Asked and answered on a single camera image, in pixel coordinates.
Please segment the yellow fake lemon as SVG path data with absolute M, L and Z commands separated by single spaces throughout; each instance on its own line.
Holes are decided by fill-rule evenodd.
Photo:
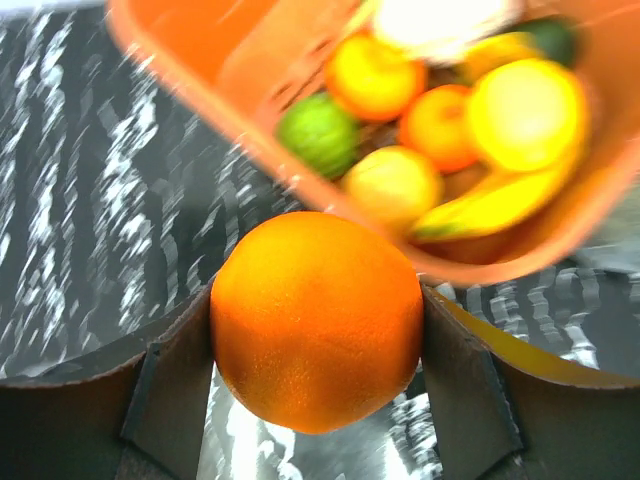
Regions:
M 566 162 L 590 134 L 590 110 L 576 74 L 542 59 L 503 65 L 472 88 L 471 143 L 496 171 L 528 173 Z

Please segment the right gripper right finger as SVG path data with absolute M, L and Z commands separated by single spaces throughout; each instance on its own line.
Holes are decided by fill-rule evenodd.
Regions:
M 445 478 L 638 478 L 638 380 L 564 360 L 422 292 Z

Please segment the yellow fake bananas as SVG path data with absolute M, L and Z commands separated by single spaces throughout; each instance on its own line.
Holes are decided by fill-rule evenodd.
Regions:
M 469 49 L 462 67 L 473 88 L 491 71 L 531 58 L 555 62 L 536 48 L 531 35 L 515 31 L 476 44 Z M 566 162 L 537 172 L 496 171 L 487 165 L 488 175 L 475 187 L 423 215 L 411 228 L 413 239 L 430 243 L 481 237 L 524 220 L 564 186 L 584 148 L 572 153 Z

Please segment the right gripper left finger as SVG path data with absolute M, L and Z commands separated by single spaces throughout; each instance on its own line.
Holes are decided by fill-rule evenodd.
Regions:
M 213 368 L 209 294 L 41 374 L 2 380 L 2 478 L 196 478 Z

